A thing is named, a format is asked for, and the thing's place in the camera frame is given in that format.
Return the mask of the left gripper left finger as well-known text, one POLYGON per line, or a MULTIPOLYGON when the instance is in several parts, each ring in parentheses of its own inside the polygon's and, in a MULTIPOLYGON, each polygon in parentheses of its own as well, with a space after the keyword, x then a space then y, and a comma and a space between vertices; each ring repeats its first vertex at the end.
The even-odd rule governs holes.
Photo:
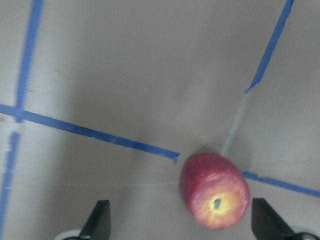
POLYGON ((109 200, 99 200, 78 235, 79 240, 109 240, 111 236, 111 206, 109 200))

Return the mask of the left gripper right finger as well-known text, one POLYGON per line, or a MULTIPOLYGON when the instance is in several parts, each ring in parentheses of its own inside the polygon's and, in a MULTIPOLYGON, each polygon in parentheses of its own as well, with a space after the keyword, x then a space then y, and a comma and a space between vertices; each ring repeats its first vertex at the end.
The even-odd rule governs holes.
POLYGON ((251 230, 257 240, 296 240, 295 232, 264 198, 253 198, 251 230))

